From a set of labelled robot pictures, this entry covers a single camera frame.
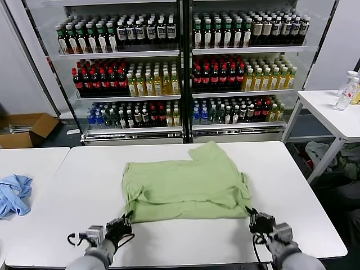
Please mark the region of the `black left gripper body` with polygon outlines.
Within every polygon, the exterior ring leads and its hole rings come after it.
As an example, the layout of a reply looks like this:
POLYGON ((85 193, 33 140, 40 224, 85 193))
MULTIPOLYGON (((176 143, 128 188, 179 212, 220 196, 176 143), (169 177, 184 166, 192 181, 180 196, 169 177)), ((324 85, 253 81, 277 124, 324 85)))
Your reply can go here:
POLYGON ((123 238, 133 235, 132 225, 122 225, 120 218, 115 218, 106 224, 105 239, 110 240, 115 246, 118 246, 123 238))

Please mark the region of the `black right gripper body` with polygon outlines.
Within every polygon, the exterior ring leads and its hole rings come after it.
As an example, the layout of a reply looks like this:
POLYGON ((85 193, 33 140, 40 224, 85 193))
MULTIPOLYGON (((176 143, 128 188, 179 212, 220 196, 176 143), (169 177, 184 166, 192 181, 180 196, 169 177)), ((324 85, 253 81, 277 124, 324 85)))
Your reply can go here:
POLYGON ((273 232, 275 225, 276 220, 274 216, 266 213, 259 213, 259 218, 253 219, 253 222, 249 224, 249 230, 251 233, 269 234, 273 232))

